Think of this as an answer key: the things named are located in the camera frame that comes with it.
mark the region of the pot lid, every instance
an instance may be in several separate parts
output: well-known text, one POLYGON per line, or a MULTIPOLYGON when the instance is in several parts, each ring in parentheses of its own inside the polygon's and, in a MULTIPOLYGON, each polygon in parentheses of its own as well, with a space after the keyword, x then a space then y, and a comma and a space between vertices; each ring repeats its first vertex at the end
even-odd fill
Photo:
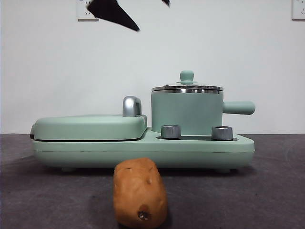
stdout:
POLYGON ((222 87, 210 86, 208 84, 194 81, 193 71, 182 71, 180 73, 180 81, 176 83, 166 84, 162 87, 154 87, 152 91, 175 90, 175 89, 199 89, 199 90, 216 90, 223 91, 222 87))

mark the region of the stainless steel lid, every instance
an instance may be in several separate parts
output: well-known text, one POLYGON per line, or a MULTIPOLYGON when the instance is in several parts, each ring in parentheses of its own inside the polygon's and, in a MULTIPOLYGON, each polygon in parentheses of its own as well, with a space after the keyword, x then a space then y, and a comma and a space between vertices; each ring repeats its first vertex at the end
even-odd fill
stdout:
POLYGON ((192 71, 182 71, 180 73, 180 81, 172 84, 166 84, 162 87, 154 87, 152 92, 170 90, 173 93, 204 93, 207 91, 222 92, 222 87, 210 86, 208 84, 198 83, 193 80, 194 73, 192 71))

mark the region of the black object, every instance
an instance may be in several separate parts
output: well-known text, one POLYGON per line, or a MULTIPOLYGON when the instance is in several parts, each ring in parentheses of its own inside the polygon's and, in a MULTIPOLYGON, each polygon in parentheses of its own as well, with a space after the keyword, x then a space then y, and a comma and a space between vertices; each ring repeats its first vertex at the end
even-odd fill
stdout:
MULTIPOLYGON (((169 6, 170 0, 162 0, 169 6)), ((139 31, 137 24, 119 6, 117 0, 93 0, 87 7, 96 18, 111 21, 129 29, 139 31)))

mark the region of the lid knob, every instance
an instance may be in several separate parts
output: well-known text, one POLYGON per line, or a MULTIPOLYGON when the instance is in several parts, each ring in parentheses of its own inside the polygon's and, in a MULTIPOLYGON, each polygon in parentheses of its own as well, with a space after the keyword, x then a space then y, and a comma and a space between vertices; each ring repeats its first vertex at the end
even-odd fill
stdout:
POLYGON ((193 81, 194 80, 194 72, 193 71, 182 71, 180 73, 180 80, 184 81, 193 81))

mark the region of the silver knob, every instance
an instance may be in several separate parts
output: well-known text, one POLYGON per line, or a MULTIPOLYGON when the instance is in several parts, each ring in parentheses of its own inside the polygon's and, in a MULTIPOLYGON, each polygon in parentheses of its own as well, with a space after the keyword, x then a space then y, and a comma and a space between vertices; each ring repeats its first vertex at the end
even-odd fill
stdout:
POLYGON ((161 127, 161 137, 166 139, 181 138, 181 128, 179 125, 163 125, 161 127))
POLYGON ((233 130, 230 126, 214 126, 212 127, 212 139, 229 141, 233 140, 233 130))

